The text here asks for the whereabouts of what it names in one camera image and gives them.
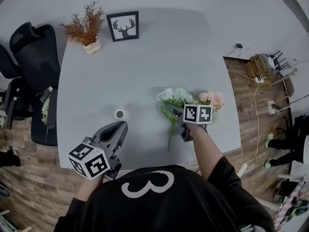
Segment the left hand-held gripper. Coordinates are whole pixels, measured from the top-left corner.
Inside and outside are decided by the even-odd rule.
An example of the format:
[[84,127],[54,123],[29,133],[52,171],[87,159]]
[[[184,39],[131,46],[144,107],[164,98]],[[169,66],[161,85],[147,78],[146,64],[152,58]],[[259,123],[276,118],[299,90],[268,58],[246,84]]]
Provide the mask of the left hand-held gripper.
[[101,141],[106,145],[122,145],[127,132],[128,124],[125,121],[118,121],[100,128],[94,134],[93,139],[85,137],[68,153],[68,159],[75,172],[88,180],[93,180],[100,175],[115,179],[121,169],[121,163],[115,155],[115,150],[99,146],[94,140]]

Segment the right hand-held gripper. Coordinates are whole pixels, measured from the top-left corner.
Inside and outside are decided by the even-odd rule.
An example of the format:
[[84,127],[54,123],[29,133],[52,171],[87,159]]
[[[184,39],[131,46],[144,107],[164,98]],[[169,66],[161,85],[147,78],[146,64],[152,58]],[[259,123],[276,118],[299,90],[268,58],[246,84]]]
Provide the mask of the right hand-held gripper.
[[187,123],[199,125],[204,130],[208,124],[212,123],[213,107],[211,105],[185,104],[184,108],[167,106],[166,109],[173,115],[173,123],[180,125],[180,136],[184,142],[193,140]]

